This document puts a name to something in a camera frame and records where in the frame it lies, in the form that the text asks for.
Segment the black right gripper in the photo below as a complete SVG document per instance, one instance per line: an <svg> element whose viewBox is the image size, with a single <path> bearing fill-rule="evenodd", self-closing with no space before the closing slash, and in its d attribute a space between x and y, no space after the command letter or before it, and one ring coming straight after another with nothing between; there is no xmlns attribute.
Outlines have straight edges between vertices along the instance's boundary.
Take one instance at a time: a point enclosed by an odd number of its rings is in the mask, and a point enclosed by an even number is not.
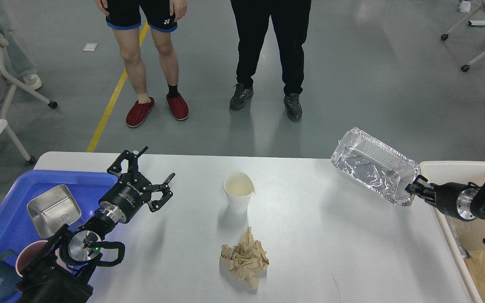
<svg viewBox="0 0 485 303"><path fill-rule="evenodd" d="M479 189L472 184L430 184L426 177L418 175L405 190L423 199L428 205L436 207L444 215L464 222L471 222L477 218L471 211L470 204Z"/></svg>

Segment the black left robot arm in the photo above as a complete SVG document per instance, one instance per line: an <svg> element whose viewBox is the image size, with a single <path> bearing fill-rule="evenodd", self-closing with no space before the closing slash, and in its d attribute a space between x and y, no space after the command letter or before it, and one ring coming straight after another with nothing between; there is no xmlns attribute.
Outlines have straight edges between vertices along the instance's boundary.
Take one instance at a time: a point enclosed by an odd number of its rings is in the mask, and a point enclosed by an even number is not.
<svg viewBox="0 0 485 303"><path fill-rule="evenodd" d="M24 268L16 289L19 303L86 303L93 293L88 283L97 267L119 265L125 245L105 236L118 223L128 223L143 205L161 209L173 196L169 183L153 184L139 171L142 152L124 150L107 169L116 183L100 198L92 217L75 232L64 223Z"/></svg>

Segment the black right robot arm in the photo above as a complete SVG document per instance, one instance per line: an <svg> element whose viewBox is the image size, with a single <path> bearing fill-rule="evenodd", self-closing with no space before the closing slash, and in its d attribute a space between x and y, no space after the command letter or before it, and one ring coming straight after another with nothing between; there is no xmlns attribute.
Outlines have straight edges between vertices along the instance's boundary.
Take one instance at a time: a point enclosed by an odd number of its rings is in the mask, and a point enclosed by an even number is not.
<svg viewBox="0 0 485 303"><path fill-rule="evenodd" d="M485 219L485 182L481 186L473 182L437 185L418 175L405 190L420 197L443 215L463 222Z"/></svg>

